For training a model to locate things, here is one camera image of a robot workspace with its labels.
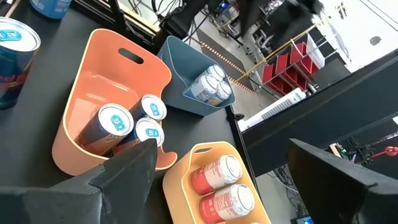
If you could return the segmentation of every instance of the yellow bin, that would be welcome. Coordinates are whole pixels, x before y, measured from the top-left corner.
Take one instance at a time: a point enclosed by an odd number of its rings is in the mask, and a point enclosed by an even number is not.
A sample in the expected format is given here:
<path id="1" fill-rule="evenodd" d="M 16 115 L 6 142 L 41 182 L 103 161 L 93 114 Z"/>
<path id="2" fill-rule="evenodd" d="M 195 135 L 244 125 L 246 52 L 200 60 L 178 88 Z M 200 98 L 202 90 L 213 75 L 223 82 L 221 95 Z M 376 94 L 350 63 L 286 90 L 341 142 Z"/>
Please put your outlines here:
<path id="1" fill-rule="evenodd" d="M 201 143 L 179 160 L 164 176 L 163 191 L 167 205 L 175 224 L 204 224 L 199 214 L 199 201 L 202 198 L 191 186 L 190 175 L 197 168 L 205 166 L 222 155 L 234 155 L 243 167 L 243 175 L 237 184 L 246 184 L 253 192 L 255 206 L 248 215 L 229 220 L 225 224 L 271 224 L 267 212 L 261 203 L 260 197 L 254 188 L 254 184 L 246 170 L 241 156 L 228 142 Z"/>

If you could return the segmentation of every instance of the red and white can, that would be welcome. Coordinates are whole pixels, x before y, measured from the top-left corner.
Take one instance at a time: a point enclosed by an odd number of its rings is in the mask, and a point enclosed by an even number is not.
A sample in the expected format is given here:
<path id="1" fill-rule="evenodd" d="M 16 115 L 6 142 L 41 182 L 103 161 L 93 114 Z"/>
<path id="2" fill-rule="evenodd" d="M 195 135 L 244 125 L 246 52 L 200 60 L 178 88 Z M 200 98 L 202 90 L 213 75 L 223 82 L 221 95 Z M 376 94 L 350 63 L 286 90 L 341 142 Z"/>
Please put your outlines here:
<path id="1" fill-rule="evenodd" d="M 242 166 L 233 155 L 221 156 L 191 175 L 193 189 L 200 195 L 210 193 L 220 187 L 235 183 L 242 176 Z"/>
<path id="2" fill-rule="evenodd" d="M 254 196 L 244 184 L 234 184 L 200 200 L 199 212 L 206 224 L 220 223 L 249 214 Z"/>

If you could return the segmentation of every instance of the can lid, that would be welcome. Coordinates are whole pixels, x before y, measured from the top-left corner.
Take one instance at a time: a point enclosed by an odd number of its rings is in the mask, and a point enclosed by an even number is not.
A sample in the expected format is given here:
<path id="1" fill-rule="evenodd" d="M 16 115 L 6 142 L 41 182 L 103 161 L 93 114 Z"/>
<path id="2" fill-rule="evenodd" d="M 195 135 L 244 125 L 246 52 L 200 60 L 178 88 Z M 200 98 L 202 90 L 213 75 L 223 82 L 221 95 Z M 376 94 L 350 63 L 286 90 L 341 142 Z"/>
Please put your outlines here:
<path id="1" fill-rule="evenodd" d="M 243 171 L 238 159 L 234 155 L 228 155 L 225 161 L 231 175 L 233 175 L 237 179 L 241 178 Z"/>
<path id="2" fill-rule="evenodd" d="M 152 94 L 146 94 L 141 100 L 142 108 L 151 118 L 161 120 L 166 117 L 167 109 L 163 101 Z"/>
<path id="3" fill-rule="evenodd" d="M 213 89 L 216 90 L 218 88 L 218 81 L 213 75 L 205 75 L 205 78 Z"/>
<path id="4" fill-rule="evenodd" d="M 219 77 L 221 77 L 221 78 L 225 77 L 225 72 L 219 65 L 217 65 L 217 64 L 213 65 L 213 68 Z"/>
<path id="5" fill-rule="evenodd" d="M 18 52 L 31 52 L 40 47 L 40 37 L 28 25 L 0 17 L 0 46 Z"/>
<path id="6" fill-rule="evenodd" d="M 135 130 L 137 137 L 141 141 L 146 139 L 154 138 L 156 139 L 157 146 L 163 145 L 164 142 L 164 132 L 161 125 L 153 119 L 141 118 L 136 123 Z"/>
<path id="7" fill-rule="evenodd" d="M 107 132 L 116 136 L 126 136 L 134 127 L 131 113 L 116 103 L 102 106 L 98 112 L 98 119 Z"/>
<path id="8" fill-rule="evenodd" d="M 251 211 L 254 209 L 254 196 L 250 188 L 244 184 L 240 184 L 238 187 L 238 198 L 241 205 L 247 210 Z"/>
<path id="9" fill-rule="evenodd" d="M 220 88 L 228 95 L 232 94 L 231 87 L 224 81 L 221 81 Z"/>

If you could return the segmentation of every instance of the black table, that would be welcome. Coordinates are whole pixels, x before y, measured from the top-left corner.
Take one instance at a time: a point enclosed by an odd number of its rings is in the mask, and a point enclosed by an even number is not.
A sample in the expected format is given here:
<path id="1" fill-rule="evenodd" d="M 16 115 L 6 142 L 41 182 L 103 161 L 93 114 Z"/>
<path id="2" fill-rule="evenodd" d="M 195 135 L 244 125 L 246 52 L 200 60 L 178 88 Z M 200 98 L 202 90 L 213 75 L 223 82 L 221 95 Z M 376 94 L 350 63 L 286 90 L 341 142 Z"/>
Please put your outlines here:
<path id="1" fill-rule="evenodd" d="M 70 178 L 53 162 L 52 144 L 89 35 L 101 26 L 74 9 L 62 21 L 49 20 L 28 1 L 11 17 L 31 26 L 42 45 L 18 104 L 0 111 L 0 185 L 50 187 Z M 231 108 L 202 118 L 168 107 L 164 150 L 177 152 L 180 159 L 197 143 L 227 141 L 249 162 L 236 122 L 227 119 L 231 116 Z M 162 190 L 164 174 L 156 174 L 141 223 L 172 223 Z"/>

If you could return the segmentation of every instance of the blue bin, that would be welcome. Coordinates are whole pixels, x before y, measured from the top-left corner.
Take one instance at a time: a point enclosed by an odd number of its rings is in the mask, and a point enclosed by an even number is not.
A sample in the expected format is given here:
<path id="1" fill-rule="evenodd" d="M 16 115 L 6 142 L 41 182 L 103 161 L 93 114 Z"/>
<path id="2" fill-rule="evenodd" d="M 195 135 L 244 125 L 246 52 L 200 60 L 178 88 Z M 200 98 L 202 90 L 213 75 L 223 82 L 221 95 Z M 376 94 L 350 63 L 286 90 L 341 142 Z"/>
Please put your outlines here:
<path id="1" fill-rule="evenodd" d="M 185 42 L 170 36 L 157 56 L 163 60 L 172 72 L 172 80 L 165 87 L 162 94 L 162 100 L 166 105 L 207 116 L 235 103 L 233 92 L 227 100 L 218 106 L 208 105 L 182 93 L 203 71 L 217 64 L 214 60 L 193 49 Z M 227 77 L 224 78 L 224 81 L 229 84 Z"/>

